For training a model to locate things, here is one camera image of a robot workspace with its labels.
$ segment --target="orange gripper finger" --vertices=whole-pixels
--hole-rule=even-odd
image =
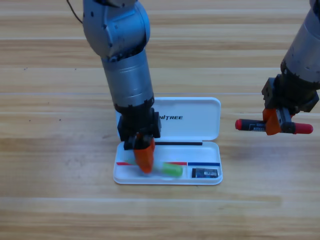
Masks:
[[[154,165],[155,147],[155,140],[152,139],[150,146],[148,146],[147,148],[133,150],[135,162],[145,174],[149,174],[152,171]]]
[[[262,115],[263,121],[265,122],[265,132],[267,135],[275,135],[282,132],[275,108],[265,108],[262,112]]]

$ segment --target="open white case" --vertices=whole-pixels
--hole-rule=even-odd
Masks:
[[[113,179],[135,185],[217,185],[223,179],[219,147],[212,142],[219,135],[221,103],[214,97],[156,97],[154,110],[161,117],[161,137],[155,138],[154,161],[183,167],[181,177],[144,174],[134,160],[133,150],[117,147]],[[120,114],[116,112],[116,121]],[[194,168],[215,169],[215,178],[192,177]]]

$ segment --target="black stripe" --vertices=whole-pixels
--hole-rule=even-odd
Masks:
[[[201,141],[185,142],[185,141],[156,141],[155,145],[184,145],[184,146],[202,146]]]

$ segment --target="case lid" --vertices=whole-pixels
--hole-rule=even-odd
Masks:
[[[161,118],[156,142],[210,141],[219,135],[221,103],[214,97],[155,97],[153,108]],[[120,116],[116,112],[117,125]]]

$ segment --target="green object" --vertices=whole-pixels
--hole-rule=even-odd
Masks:
[[[162,169],[159,169],[163,174],[170,175],[172,177],[181,177],[183,173],[183,168],[180,165],[171,164],[164,162],[162,164]]]

